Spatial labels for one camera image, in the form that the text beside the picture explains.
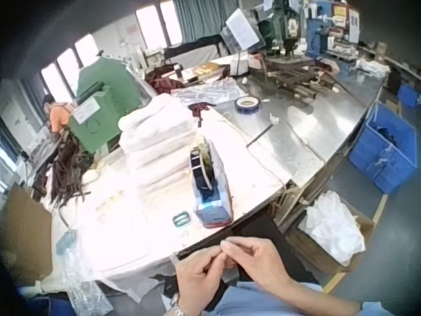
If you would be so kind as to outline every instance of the light blue shirt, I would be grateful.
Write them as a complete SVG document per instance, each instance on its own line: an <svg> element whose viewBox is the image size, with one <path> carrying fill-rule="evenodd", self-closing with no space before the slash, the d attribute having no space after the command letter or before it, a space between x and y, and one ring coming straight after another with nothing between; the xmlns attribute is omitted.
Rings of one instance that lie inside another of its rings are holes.
<svg viewBox="0 0 421 316"><path fill-rule="evenodd" d="M322 292L319 285L301 283L309 288ZM230 286L224 293L222 299L215 307L214 311L208 313L211 316L290 316L302 315L293 306L284 303L276 296L261 290L254 282L238 282L236 286ZM367 315L392 315L382 308L380 302L364 303L362 310L357 314Z"/></svg>

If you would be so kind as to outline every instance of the floor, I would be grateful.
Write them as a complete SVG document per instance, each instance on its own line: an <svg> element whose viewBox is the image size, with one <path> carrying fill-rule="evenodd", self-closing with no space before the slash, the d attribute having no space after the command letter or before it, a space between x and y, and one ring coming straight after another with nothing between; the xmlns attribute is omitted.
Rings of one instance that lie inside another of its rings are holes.
<svg viewBox="0 0 421 316"><path fill-rule="evenodd" d="M403 116L418 131L418 154L421 151L421 114L405 109ZM354 166L344 161L328 182L351 205L368 217L378 207L382 193ZM358 301L381 301L395 315L413 315L421 297L421 209L418 190L421 170L389 196L383 215L373 233L362 261L349 273L333 294ZM322 285L333 276L320 273L308 263ZM114 311L110 315L162 315L163 304L157 290L140 304L127 297L113 298Z"/></svg>

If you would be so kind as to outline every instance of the wristwatch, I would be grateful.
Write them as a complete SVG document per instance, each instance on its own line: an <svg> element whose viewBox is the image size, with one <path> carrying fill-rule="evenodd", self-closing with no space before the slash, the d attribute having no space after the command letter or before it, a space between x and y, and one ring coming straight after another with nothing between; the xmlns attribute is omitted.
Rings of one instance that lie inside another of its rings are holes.
<svg viewBox="0 0 421 316"><path fill-rule="evenodd" d="M172 297L171 300L171 308L174 311L174 315L175 316L187 316L186 313L184 313L180 307L178 306L178 301L180 301L180 294L179 293L175 293L174 296Z"/></svg>

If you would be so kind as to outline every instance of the orange shirt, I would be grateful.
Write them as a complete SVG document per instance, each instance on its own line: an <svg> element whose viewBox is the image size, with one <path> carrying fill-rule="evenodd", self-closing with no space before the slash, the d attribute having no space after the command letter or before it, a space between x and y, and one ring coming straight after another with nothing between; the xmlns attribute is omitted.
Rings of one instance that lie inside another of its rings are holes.
<svg viewBox="0 0 421 316"><path fill-rule="evenodd" d="M69 103L56 103L50 110L51 131L53 133L60 132L64 127L68 126L68 118L73 113L73 106Z"/></svg>

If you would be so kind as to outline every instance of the curtain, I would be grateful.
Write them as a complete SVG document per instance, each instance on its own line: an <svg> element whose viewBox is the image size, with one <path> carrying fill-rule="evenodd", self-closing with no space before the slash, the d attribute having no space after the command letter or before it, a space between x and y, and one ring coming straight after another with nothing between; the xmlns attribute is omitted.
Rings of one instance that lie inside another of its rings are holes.
<svg viewBox="0 0 421 316"><path fill-rule="evenodd" d="M238 0L174 0L183 43L219 34Z"/></svg>
<svg viewBox="0 0 421 316"><path fill-rule="evenodd" d="M42 123L47 122L47 114L43 110L43 98L45 96L42 80L39 77L39 74L29 76L25 79L21 79L20 83L24 88L26 95L38 117L41 119Z"/></svg>

